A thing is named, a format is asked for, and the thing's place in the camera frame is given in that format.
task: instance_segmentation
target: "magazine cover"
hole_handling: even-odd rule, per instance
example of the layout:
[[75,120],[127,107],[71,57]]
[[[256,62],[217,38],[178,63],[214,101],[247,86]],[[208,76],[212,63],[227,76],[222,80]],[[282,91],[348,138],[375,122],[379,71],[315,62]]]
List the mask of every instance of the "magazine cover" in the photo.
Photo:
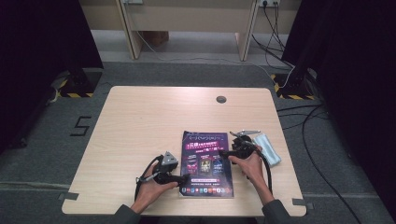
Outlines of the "magazine cover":
[[227,133],[184,132],[181,148],[181,175],[190,179],[179,188],[182,196],[232,198],[231,163],[218,150],[229,150]]

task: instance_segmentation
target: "person's left hand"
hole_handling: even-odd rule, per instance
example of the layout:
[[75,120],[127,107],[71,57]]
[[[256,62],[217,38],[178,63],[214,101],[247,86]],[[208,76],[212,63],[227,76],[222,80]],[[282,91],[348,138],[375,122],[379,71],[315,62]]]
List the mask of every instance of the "person's left hand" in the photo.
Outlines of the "person's left hand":
[[[152,174],[152,169],[154,166],[155,164],[151,165],[151,167],[145,173],[145,176]],[[150,181],[142,183],[140,186],[140,190],[137,194],[134,204],[131,206],[131,209],[137,214],[141,214],[147,207],[149,207],[149,205],[154,203],[161,194],[166,192],[168,189],[173,189],[175,187],[177,187],[177,182],[160,185],[157,184],[154,179],[150,179]]]

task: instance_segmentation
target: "sleeve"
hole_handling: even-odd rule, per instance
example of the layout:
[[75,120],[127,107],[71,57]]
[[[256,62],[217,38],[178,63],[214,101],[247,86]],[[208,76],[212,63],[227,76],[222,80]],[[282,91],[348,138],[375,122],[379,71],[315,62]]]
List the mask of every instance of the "sleeve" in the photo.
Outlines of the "sleeve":
[[111,218],[110,224],[137,224],[139,223],[140,215],[137,214],[130,207],[123,204],[113,218]]
[[262,208],[262,212],[265,215],[265,219],[267,219],[270,224],[291,223],[291,217],[280,200],[273,200],[266,204]]

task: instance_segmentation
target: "black panel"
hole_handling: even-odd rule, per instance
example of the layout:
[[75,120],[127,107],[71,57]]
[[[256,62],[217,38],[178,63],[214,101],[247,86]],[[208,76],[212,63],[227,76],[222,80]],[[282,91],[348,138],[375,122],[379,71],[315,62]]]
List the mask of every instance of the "black panel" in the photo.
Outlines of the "black panel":
[[[285,58],[297,61],[315,23],[303,0]],[[396,1],[343,1],[310,64],[341,136],[396,220]]]
[[60,73],[103,65],[77,0],[6,0],[0,11],[1,153],[33,125]]

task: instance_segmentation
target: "wooden tabletop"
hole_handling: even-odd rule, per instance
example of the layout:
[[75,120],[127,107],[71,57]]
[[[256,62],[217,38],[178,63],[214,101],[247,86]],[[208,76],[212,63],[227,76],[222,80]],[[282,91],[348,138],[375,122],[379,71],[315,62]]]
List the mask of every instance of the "wooden tabletop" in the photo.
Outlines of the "wooden tabletop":
[[[227,101],[218,103],[218,96]],[[63,211],[114,214],[122,204],[132,205],[135,179],[156,156],[170,151],[180,162],[184,131],[242,130],[260,130],[268,136],[282,159],[271,169],[274,196],[292,216],[305,215],[305,206],[292,204],[292,199],[303,196],[271,93],[267,89],[199,87],[112,88],[69,190],[78,198],[64,200]],[[180,174],[179,167],[173,174]],[[232,175],[231,199],[180,198],[178,189],[171,189],[143,215],[262,216],[257,192],[237,165],[232,166]]]

